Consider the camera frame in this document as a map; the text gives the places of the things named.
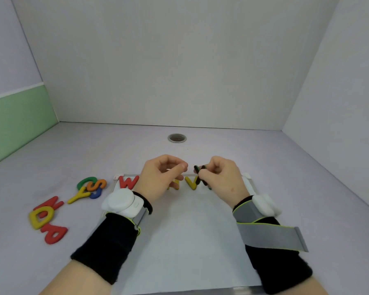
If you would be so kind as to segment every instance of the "white table surface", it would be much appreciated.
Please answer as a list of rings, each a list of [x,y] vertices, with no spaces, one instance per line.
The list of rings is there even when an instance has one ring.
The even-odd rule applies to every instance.
[[[185,143],[167,136],[183,133]],[[69,228],[55,245],[27,215],[55,195],[67,201],[88,176],[139,173],[160,154],[190,166],[212,155],[237,162],[260,192],[282,208],[279,221],[298,225],[310,253],[302,257],[330,294],[369,295],[369,206],[279,131],[60,123],[0,162],[0,294],[36,294],[69,261],[95,227],[102,198],[65,204],[54,225]],[[35,248],[46,246],[44,255]]]

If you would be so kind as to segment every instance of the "white wrist device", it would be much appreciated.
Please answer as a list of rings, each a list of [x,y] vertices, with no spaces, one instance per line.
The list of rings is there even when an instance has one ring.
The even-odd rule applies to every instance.
[[[143,205],[144,200],[141,197],[133,194],[128,188],[120,188],[104,199],[101,208],[130,218],[138,226],[143,216],[148,214],[148,209]]]

